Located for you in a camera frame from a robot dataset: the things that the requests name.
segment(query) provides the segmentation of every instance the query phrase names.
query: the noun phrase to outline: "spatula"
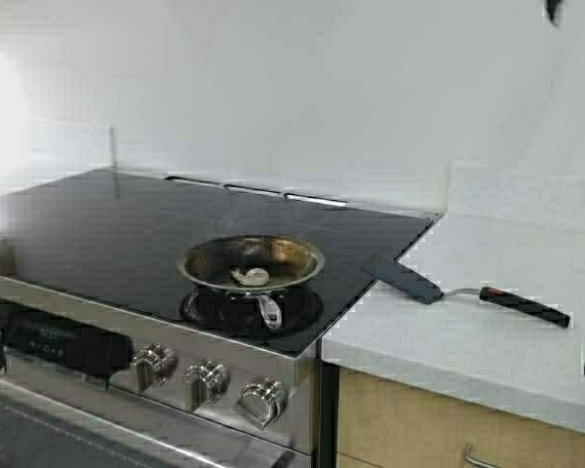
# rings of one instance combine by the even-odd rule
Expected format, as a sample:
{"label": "spatula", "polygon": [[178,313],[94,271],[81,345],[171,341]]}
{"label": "spatula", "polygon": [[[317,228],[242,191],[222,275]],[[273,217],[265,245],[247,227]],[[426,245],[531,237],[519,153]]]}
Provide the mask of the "spatula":
{"label": "spatula", "polygon": [[432,304],[452,295],[471,294],[477,295],[485,302],[518,310],[563,329],[569,326],[570,318],[563,312],[497,288],[464,288],[443,292],[438,285],[415,271],[382,256],[374,256],[362,266],[362,269],[423,304]]}

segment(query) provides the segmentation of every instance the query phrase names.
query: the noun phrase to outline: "kitchen cabinet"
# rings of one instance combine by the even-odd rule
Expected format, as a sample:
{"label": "kitchen cabinet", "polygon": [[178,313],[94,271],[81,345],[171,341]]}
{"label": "kitchen cabinet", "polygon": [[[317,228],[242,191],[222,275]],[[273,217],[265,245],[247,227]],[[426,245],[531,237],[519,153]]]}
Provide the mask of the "kitchen cabinet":
{"label": "kitchen cabinet", "polygon": [[585,435],[376,376],[340,373],[340,468],[585,467]]}

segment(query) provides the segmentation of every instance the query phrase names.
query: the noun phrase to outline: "black cooktop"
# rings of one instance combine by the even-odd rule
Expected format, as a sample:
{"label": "black cooktop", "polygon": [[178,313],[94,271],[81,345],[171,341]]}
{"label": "black cooktop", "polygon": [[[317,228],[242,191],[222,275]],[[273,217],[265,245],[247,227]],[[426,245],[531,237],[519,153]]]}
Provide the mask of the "black cooktop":
{"label": "black cooktop", "polygon": [[14,256],[10,276],[175,322],[195,291],[176,270],[187,249],[243,234],[314,244],[326,258],[307,285],[320,313],[289,333],[234,336],[292,356],[372,284],[360,269],[367,258],[399,256],[431,222],[106,170],[0,197],[0,238]]}

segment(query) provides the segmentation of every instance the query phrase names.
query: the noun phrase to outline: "control knob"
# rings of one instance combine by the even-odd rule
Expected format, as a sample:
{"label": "control knob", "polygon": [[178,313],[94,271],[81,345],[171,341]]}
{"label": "control knob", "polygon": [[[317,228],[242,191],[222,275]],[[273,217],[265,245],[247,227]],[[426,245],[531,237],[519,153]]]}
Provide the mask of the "control knob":
{"label": "control knob", "polygon": [[194,411],[215,403],[227,390],[230,369],[217,361],[191,366],[184,374],[184,407]]}
{"label": "control knob", "polygon": [[148,344],[138,351],[130,362],[130,374],[138,393],[152,385],[162,385],[172,376],[177,366],[173,349],[162,344]]}
{"label": "control knob", "polygon": [[257,378],[245,386],[234,410],[255,427],[264,429],[282,415],[287,401],[288,394],[281,382]]}

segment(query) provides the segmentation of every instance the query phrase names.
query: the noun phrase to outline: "oven door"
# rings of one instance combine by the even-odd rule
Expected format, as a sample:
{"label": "oven door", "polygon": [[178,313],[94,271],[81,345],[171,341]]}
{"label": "oven door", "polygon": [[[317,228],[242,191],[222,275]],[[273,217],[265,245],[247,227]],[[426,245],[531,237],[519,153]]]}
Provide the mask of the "oven door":
{"label": "oven door", "polygon": [[309,468],[310,457],[120,390],[8,358],[0,468]]}

